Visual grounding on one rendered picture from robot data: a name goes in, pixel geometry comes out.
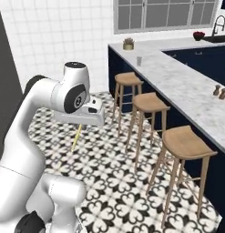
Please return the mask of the potted plant in gold pot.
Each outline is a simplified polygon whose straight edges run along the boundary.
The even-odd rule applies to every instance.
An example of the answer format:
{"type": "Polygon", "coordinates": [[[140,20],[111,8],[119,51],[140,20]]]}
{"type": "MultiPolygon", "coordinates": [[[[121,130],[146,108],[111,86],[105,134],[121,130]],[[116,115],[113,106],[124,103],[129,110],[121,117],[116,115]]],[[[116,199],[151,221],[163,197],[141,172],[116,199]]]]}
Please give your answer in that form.
{"type": "Polygon", "coordinates": [[[123,41],[123,49],[124,50],[133,50],[134,43],[135,43],[135,41],[131,37],[125,38],[123,41]]]}

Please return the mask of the dark grey tall panel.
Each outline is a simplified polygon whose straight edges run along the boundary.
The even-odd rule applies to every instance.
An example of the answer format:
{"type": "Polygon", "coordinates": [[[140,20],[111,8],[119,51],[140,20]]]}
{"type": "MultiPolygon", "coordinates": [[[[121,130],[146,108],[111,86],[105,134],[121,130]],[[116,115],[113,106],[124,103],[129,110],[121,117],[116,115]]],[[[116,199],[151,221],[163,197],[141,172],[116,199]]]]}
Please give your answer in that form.
{"type": "Polygon", "coordinates": [[[5,132],[21,97],[22,89],[0,11],[0,159],[5,132]]]}

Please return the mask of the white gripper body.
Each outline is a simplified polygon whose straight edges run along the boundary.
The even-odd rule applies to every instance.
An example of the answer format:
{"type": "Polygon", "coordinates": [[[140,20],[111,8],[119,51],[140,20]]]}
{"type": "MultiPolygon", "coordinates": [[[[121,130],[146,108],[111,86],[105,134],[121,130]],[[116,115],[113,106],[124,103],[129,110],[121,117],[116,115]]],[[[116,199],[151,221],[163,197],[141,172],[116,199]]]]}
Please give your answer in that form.
{"type": "Polygon", "coordinates": [[[82,124],[97,127],[102,127],[105,122],[104,108],[102,106],[83,105],[73,114],[55,111],[54,117],[61,123],[82,124]]]}

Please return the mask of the black curved tap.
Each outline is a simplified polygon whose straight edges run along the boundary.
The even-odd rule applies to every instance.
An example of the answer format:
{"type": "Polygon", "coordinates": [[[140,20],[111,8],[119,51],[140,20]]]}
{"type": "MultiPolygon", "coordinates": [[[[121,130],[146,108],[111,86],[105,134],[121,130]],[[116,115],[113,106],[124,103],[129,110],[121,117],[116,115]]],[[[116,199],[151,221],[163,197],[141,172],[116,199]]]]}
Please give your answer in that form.
{"type": "Polygon", "coordinates": [[[222,32],[224,31],[224,28],[225,28],[225,16],[224,15],[217,16],[214,26],[213,26],[212,33],[211,33],[212,37],[214,37],[218,33],[218,30],[217,30],[218,27],[221,28],[222,32]]]}

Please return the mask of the yellow straw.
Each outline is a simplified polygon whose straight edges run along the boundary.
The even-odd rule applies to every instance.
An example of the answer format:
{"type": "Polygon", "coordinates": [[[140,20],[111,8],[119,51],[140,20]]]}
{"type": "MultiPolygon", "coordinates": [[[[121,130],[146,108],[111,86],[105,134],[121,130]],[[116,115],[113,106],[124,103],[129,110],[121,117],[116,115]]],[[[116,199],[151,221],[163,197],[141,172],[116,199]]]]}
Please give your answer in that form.
{"type": "Polygon", "coordinates": [[[82,129],[82,124],[79,124],[76,135],[75,135],[75,138],[74,138],[73,145],[71,147],[71,152],[74,152],[74,150],[75,150],[75,147],[77,145],[77,141],[78,141],[78,139],[80,137],[80,134],[81,134],[81,129],[82,129]]]}

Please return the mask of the dark bowl of red fruit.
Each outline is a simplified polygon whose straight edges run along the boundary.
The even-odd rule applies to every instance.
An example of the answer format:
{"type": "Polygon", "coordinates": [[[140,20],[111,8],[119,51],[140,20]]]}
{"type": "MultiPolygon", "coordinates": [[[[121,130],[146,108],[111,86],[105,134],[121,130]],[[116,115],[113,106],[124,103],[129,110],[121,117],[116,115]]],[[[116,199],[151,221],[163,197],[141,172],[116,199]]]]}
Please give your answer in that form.
{"type": "Polygon", "coordinates": [[[200,31],[196,31],[193,33],[193,37],[196,41],[200,41],[204,36],[205,36],[205,34],[203,32],[200,32],[200,31]]]}

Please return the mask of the grey framed window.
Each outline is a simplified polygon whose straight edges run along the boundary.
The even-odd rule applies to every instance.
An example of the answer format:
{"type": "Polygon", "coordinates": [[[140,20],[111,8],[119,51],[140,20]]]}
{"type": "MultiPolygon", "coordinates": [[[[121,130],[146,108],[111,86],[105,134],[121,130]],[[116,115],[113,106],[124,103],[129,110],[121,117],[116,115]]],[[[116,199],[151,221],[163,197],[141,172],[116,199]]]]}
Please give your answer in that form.
{"type": "Polygon", "coordinates": [[[116,34],[204,28],[219,0],[114,0],[116,34]]]}

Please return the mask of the black sink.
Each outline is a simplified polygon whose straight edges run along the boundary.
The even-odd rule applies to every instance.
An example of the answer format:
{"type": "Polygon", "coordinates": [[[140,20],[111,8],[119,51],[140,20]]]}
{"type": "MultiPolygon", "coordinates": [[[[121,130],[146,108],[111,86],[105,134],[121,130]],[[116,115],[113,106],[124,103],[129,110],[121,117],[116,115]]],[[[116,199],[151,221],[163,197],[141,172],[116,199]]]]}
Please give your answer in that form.
{"type": "Polygon", "coordinates": [[[204,36],[203,40],[213,44],[225,43],[225,35],[204,36]]]}

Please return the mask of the wooden bar stool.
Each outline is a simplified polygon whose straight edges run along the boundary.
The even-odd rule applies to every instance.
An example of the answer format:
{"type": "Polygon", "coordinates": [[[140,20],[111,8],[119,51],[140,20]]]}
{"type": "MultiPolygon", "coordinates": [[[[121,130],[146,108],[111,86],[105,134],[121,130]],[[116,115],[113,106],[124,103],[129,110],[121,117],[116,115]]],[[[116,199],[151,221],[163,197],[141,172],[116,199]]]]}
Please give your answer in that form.
{"type": "Polygon", "coordinates": [[[128,140],[126,143],[125,151],[128,151],[128,145],[132,134],[132,129],[136,121],[137,112],[139,112],[138,118],[138,141],[137,141],[137,148],[136,148],[136,160],[135,160],[135,167],[134,169],[138,168],[138,155],[140,150],[140,141],[141,135],[143,132],[143,121],[144,115],[146,113],[151,114],[151,130],[150,130],[150,141],[153,141],[153,134],[156,132],[155,129],[155,120],[156,114],[161,114],[161,129],[159,132],[163,133],[166,130],[167,124],[167,112],[170,110],[170,107],[167,106],[161,99],[159,99],[155,92],[146,93],[146,94],[139,94],[133,97],[132,101],[132,117],[130,121],[130,127],[128,131],[128,140]]]}
{"type": "Polygon", "coordinates": [[[170,171],[169,192],[167,194],[164,215],[161,221],[162,227],[164,227],[165,219],[168,214],[173,187],[175,185],[178,186],[181,183],[187,184],[188,182],[190,182],[189,179],[184,179],[182,176],[183,167],[187,160],[202,160],[200,177],[191,179],[191,181],[200,181],[199,196],[197,197],[197,218],[199,218],[210,158],[218,154],[217,151],[213,151],[212,149],[210,149],[207,146],[207,144],[193,132],[190,126],[173,127],[164,131],[162,133],[162,148],[159,154],[157,164],[148,183],[146,193],[149,192],[154,182],[154,179],[159,171],[160,165],[167,165],[165,159],[166,152],[169,152],[173,156],[174,163],[173,168],[170,171]]]}
{"type": "Polygon", "coordinates": [[[134,72],[117,74],[115,75],[115,81],[116,81],[116,89],[115,89],[113,112],[116,112],[116,107],[119,106],[118,128],[121,128],[122,107],[125,105],[125,103],[123,102],[123,97],[131,96],[131,98],[134,98],[136,94],[140,94],[142,92],[143,82],[135,75],[134,72]],[[125,94],[124,93],[125,86],[130,86],[132,92],[129,94],[125,94]]]}

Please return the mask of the navy dining counter base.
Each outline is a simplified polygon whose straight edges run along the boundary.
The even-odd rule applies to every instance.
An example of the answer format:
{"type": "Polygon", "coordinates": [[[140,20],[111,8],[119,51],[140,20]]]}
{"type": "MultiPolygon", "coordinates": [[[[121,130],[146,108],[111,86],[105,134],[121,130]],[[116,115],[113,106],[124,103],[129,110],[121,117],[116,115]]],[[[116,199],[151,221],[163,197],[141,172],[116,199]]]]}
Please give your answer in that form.
{"type": "Polygon", "coordinates": [[[115,75],[118,73],[131,72],[144,82],[142,90],[144,93],[155,91],[157,96],[165,103],[170,105],[168,113],[167,128],[191,125],[193,131],[201,137],[208,146],[216,149],[219,154],[212,158],[209,165],[209,172],[206,181],[206,197],[222,215],[222,220],[216,233],[225,233],[225,152],[207,136],[203,130],[193,122],[193,118],[183,111],[179,104],[174,103],[161,89],[148,81],[136,68],[130,65],[112,46],[108,47],[108,80],[109,92],[115,96],[115,75]]]}

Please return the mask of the navy cupboard run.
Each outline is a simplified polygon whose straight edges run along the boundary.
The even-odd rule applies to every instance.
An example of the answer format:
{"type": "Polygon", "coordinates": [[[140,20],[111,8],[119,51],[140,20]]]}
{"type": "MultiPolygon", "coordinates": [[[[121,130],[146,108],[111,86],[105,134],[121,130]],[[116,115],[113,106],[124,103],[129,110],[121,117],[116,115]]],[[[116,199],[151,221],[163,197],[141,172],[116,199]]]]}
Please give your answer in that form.
{"type": "Polygon", "coordinates": [[[225,86],[225,46],[169,50],[165,54],[225,86]]]}

